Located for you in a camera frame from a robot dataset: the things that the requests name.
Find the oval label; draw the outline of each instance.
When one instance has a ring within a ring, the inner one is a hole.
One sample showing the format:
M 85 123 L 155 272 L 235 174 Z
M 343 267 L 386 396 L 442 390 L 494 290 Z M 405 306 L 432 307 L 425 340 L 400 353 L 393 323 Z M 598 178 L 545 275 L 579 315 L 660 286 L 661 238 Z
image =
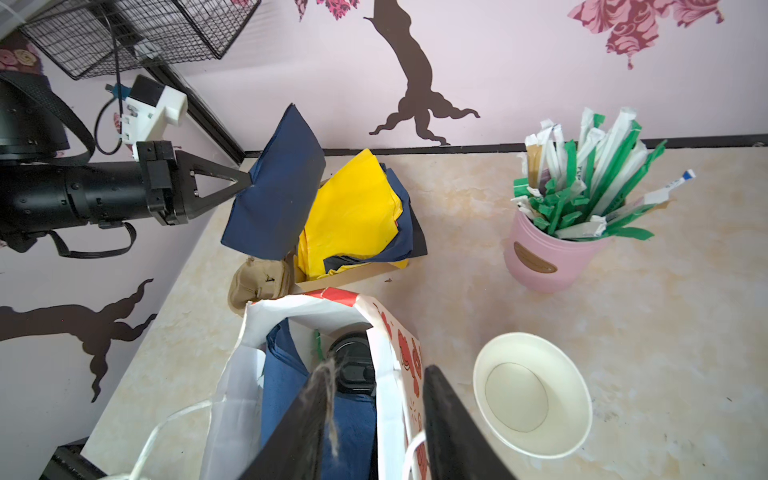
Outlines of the oval label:
M 547 260 L 541 257 L 537 257 L 529 249 L 523 247 L 520 242 L 515 242 L 515 255 L 522 262 L 523 265 L 531 270 L 539 273 L 555 273 L 558 268 L 552 265 Z

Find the black wire mesh basket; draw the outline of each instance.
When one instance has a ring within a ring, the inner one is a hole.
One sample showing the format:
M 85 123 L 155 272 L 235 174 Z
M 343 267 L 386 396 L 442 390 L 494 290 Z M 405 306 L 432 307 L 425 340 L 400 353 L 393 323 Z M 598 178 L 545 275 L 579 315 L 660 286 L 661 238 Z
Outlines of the black wire mesh basket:
M 78 80 L 115 74 L 118 68 L 126 71 L 161 63 L 221 59 L 260 3 L 64 0 L 20 29 Z

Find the empty paper bowl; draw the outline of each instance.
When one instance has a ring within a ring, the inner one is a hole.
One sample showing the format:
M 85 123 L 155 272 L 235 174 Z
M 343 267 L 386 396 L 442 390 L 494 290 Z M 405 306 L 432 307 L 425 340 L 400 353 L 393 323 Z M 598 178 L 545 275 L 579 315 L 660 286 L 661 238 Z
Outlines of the empty paper bowl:
M 584 378 L 562 350 L 530 333 L 488 342 L 475 361 L 475 399 L 507 446 L 538 458 L 571 454 L 592 427 Z

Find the paper bag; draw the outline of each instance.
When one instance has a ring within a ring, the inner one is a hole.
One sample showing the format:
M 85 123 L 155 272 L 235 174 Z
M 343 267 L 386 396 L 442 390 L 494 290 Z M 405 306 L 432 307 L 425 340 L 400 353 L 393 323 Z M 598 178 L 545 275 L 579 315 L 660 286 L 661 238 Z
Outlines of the paper bag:
M 238 344 L 225 368 L 214 403 L 200 480 L 234 480 L 258 453 L 260 368 L 256 350 L 283 319 L 331 336 L 345 327 L 368 323 L 366 333 L 376 369 L 376 435 L 379 478 L 399 480 L 406 447 L 424 426 L 420 342 L 376 299 L 335 288 L 278 300 L 251 303 Z M 291 326 L 299 352 L 301 329 Z M 248 419 L 237 423 L 237 419 Z M 413 478 L 430 478 L 425 445 L 416 450 Z

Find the pink cup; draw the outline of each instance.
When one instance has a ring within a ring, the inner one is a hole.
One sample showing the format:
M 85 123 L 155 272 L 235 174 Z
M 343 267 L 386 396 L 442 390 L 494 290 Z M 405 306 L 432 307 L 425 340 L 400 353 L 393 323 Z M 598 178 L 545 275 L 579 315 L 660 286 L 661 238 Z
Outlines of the pink cup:
M 504 260 L 509 273 L 527 288 L 544 293 L 559 292 L 576 281 L 608 241 L 604 238 L 574 242 L 550 237 L 518 210 L 504 249 Z

